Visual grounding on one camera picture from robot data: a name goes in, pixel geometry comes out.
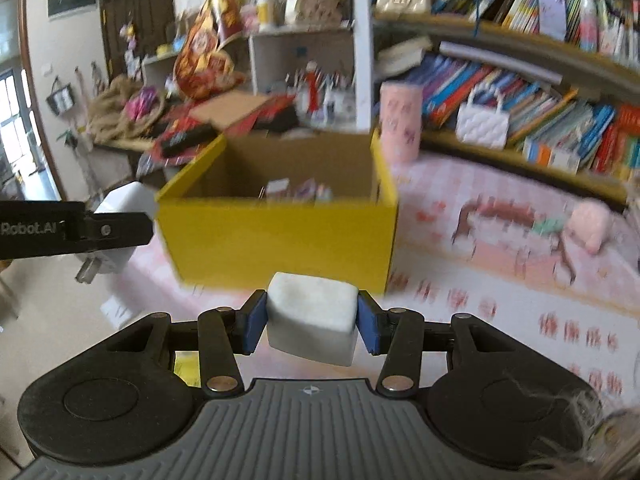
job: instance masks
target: cardboard sheet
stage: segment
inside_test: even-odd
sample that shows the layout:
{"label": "cardboard sheet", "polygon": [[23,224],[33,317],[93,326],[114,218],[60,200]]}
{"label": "cardboard sheet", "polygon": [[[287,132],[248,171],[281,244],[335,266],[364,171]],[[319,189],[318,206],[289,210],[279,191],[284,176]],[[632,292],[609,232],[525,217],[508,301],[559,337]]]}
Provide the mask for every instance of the cardboard sheet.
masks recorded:
{"label": "cardboard sheet", "polygon": [[190,116],[203,123],[211,123],[221,131],[247,117],[270,99],[269,96],[232,90],[214,97],[190,112]]}

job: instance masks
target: pink cylindrical container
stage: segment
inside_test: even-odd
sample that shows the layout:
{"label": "pink cylindrical container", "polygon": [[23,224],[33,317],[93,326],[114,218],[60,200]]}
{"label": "pink cylindrical container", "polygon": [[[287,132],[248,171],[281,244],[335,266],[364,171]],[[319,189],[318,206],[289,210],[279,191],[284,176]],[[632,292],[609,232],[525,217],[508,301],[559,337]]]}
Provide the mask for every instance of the pink cylindrical container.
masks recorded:
{"label": "pink cylindrical container", "polygon": [[382,83],[380,144],[386,160],[411,162],[420,151],[422,87],[401,82]]}

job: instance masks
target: white wall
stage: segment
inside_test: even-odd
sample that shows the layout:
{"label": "white wall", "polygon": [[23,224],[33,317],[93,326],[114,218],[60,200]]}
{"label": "white wall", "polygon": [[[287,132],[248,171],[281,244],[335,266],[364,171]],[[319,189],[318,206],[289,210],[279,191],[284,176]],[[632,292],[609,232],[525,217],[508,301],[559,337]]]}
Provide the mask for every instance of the white wall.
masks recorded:
{"label": "white wall", "polygon": [[[68,124],[51,113],[45,98],[50,93],[55,74],[63,82],[74,84],[74,69],[79,66],[85,81],[90,85],[92,61],[96,61],[102,73],[106,74],[100,13],[95,9],[49,21],[47,0],[27,0],[27,28],[36,97],[55,166],[68,199],[85,200],[88,190],[80,167],[71,150],[56,140],[57,136],[68,129]],[[53,75],[42,75],[45,63],[52,64]],[[100,152],[99,156],[92,156],[92,161],[100,184],[104,187],[115,184],[130,173],[127,159],[123,155]]]}

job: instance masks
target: white foam block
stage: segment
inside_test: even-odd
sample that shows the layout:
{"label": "white foam block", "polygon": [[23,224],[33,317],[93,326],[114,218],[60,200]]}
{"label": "white foam block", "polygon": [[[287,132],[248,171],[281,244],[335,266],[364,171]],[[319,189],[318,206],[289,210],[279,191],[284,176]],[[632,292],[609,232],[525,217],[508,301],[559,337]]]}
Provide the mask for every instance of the white foam block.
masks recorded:
{"label": "white foam block", "polygon": [[356,286],[278,272],[267,290],[269,345],[305,359],[351,366],[357,309]]}

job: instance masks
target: metal screw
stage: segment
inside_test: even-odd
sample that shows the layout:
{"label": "metal screw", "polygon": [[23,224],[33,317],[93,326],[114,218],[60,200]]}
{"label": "metal screw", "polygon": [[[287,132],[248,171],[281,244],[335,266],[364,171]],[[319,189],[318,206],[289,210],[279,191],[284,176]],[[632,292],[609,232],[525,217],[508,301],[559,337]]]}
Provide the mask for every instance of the metal screw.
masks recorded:
{"label": "metal screw", "polygon": [[382,386],[390,392],[405,392],[414,387],[414,381],[404,375],[389,375],[382,379]]}
{"label": "metal screw", "polygon": [[238,381],[227,375],[218,375],[207,381],[207,388],[214,392],[230,392],[236,386],[238,386]]}

